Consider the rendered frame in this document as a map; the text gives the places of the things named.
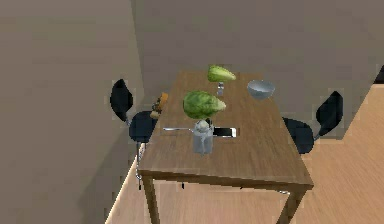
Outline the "black chair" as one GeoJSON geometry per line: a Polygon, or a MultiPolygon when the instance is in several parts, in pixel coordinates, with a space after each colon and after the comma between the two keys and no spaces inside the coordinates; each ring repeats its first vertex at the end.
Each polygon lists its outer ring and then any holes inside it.
{"type": "Polygon", "coordinates": [[[150,111],[141,111],[132,118],[128,117],[128,111],[133,108],[133,95],[123,79],[119,79],[113,84],[110,106],[115,115],[128,126],[129,137],[136,143],[135,176],[138,179],[139,186],[142,186],[142,176],[138,173],[138,169],[157,120],[151,117],[150,111]]]}
{"type": "Polygon", "coordinates": [[[320,124],[316,135],[313,134],[312,128],[308,124],[291,118],[283,118],[299,154],[309,153],[316,140],[339,125],[344,114],[343,104],[343,96],[338,91],[333,91],[322,103],[316,111],[316,120],[320,124]]]}

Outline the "brown wooden table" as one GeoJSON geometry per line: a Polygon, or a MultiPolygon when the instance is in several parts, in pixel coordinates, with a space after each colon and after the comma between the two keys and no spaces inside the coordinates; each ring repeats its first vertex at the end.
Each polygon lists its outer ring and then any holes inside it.
{"type": "Polygon", "coordinates": [[[248,93],[248,82],[261,78],[259,74],[238,74],[225,85],[222,100],[226,109],[212,121],[219,127],[234,127],[238,134],[216,138],[213,151],[200,156],[193,151],[189,131],[163,128],[192,127],[194,120],[183,112],[184,95],[191,90],[215,93],[217,85],[207,80],[205,72],[177,75],[138,169],[151,224],[160,224],[154,180],[288,191],[276,224],[290,223],[313,182],[274,101],[258,101],[248,93]]]}

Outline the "large green lettuce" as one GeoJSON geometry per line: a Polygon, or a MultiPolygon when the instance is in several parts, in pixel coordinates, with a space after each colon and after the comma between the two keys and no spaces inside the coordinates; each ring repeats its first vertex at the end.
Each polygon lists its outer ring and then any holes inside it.
{"type": "Polygon", "coordinates": [[[183,99],[184,113],[192,119],[207,119],[226,109],[226,104],[205,91],[190,91],[183,99]]]}

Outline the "grey pepper shaker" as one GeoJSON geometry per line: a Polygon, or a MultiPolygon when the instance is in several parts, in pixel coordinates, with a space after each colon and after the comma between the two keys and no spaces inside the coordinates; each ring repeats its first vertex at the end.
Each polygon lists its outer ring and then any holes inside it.
{"type": "Polygon", "coordinates": [[[213,127],[205,120],[198,121],[193,129],[193,151],[210,154],[213,148],[213,127]]]}

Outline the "black object at wall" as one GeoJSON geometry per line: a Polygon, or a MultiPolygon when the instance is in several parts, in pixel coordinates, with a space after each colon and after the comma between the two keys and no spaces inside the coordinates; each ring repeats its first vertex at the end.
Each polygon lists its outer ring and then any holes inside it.
{"type": "Polygon", "coordinates": [[[375,84],[384,84],[384,65],[381,67],[379,73],[377,74],[375,80],[375,84]]]}

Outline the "black mobile phone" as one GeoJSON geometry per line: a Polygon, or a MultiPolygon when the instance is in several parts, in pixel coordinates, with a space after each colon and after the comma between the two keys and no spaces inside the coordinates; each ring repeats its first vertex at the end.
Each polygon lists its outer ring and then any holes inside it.
{"type": "Polygon", "coordinates": [[[215,137],[235,138],[237,136],[237,130],[229,127],[215,127],[213,135],[215,137]]]}

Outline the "grey bowl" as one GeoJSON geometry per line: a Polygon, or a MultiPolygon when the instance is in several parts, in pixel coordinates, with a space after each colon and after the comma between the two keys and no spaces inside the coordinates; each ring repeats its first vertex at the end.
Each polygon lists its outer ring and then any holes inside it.
{"type": "Polygon", "coordinates": [[[252,80],[247,85],[248,93],[255,99],[266,99],[273,95],[275,86],[264,80],[252,80]]]}

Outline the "small green lettuce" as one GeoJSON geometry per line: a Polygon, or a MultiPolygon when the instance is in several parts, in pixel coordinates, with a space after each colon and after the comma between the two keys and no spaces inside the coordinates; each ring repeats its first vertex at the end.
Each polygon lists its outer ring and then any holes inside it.
{"type": "Polygon", "coordinates": [[[207,78],[210,82],[226,82],[234,81],[236,75],[222,66],[211,65],[208,69],[207,78]]]}

